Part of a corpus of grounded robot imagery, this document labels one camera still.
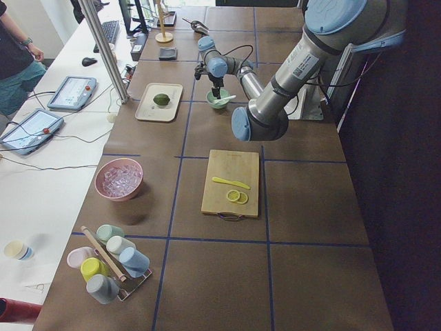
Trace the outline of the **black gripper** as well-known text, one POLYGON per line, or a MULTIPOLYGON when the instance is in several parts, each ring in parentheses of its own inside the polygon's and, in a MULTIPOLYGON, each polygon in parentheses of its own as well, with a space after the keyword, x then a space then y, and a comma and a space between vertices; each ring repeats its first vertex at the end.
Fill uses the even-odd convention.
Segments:
POLYGON ((194 78, 195 80, 199 81, 203 75, 207 75, 208 79, 212 82, 212 94, 215 98, 221 97, 221 87, 224 86, 223 78, 222 77, 215 77, 208 69, 207 66, 201 61, 195 68, 194 68, 194 78))

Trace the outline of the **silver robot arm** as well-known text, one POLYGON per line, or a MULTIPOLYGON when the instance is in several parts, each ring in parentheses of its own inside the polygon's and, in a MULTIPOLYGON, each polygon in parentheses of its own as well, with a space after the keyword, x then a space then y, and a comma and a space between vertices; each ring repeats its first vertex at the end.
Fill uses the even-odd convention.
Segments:
POLYGON ((263 86, 245 59, 222 55, 214 40, 198 41, 201 63, 195 78, 206 74, 219 97, 223 78, 234 75, 249 99, 232 114, 232 132, 240 141, 273 141, 286 133, 285 106, 325 60, 353 44, 357 52, 381 52, 400 45, 406 29, 407 1, 308 1, 300 41, 263 86))

